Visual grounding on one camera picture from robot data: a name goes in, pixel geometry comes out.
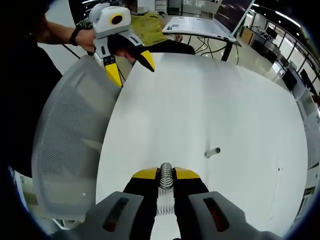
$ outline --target gray mesh chair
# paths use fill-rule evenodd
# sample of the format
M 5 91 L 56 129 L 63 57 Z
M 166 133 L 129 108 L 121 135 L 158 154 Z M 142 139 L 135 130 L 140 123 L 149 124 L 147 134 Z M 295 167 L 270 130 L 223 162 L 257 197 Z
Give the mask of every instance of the gray mesh chair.
M 86 55 L 46 101 L 34 136 L 32 178 L 48 217 L 81 221 L 95 205 L 101 148 L 120 90 Z

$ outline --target black wristband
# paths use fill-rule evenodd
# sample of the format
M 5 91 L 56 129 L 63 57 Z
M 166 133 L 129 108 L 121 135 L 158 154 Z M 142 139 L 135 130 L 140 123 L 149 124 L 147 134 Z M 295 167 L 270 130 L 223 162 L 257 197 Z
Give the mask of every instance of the black wristband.
M 78 33 L 82 30 L 83 28 L 81 27 L 76 27 L 75 30 L 73 31 L 73 33 L 71 34 L 70 36 L 70 43 L 73 45 L 73 46 L 78 46 L 77 42 L 76 42 L 76 37 L 78 35 Z

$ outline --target coil spring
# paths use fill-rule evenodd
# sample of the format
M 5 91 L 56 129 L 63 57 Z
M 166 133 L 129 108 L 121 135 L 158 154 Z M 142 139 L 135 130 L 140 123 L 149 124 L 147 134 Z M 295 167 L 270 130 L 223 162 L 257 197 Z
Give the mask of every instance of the coil spring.
M 161 187 L 158 188 L 158 196 L 164 196 L 168 195 L 174 192 L 174 188 L 169 188 L 169 189 L 162 189 Z
M 170 189 L 173 187 L 173 185 L 174 185 L 174 175 L 172 171 L 172 166 L 168 162 L 162 163 L 160 167 L 159 187 L 161 189 Z
M 175 205 L 167 205 L 167 206 L 159 206 L 156 210 L 156 215 L 168 215 L 168 214 L 175 214 Z

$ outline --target white tabletop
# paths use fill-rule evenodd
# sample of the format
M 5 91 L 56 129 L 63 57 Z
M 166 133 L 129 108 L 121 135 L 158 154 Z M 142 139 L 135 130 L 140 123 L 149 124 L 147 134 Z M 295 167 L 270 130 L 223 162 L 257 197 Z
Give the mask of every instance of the white tabletop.
M 135 172 L 169 162 L 198 173 L 255 228 L 284 235 L 307 178 L 306 136 L 294 97 L 220 60 L 174 53 L 153 58 L 155 72 L 137 62 L 116 102 L 96 202 L 122 191 Z M 221 153 L 204 157 L 216 147 Z M 157 217 L 152 239 L 179 237 L 174 223 L 174 215 Z
M 174 16 L 165 25 L 162 32 L 164 34 L 186 34 L 223 40 L 227 34 L 217 25 L 213 19 L 204 19 L 191 16 Z

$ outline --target computer monitor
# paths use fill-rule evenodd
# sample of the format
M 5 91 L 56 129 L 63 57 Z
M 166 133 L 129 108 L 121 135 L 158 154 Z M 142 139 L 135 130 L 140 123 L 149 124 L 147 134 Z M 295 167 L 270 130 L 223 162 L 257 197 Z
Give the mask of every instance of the computer monitor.
M 303 84 L 308 88 L 310 89 L 310 92 L 313 93 L 314 95 L 318 95 L 317 94 L 317 91 L 314 87 L 314 85 L 312 84 L 309 76 L 308 76 L 308 73 L 306 72 L 305 69 L 302 69 L 302 71 L 300 72 L 300 76 L 301 76 L 301 79 L 302 79 L 302 82 Z
M 271 27 L 268 26 L 266 29 L 266 33 L 269 34 L 273 39 L 276 39 L 278 34 L 275 30 L 273 30 Z
M 214 18 L 234 35 L 253 3 L 254 0 L 222 0 Z

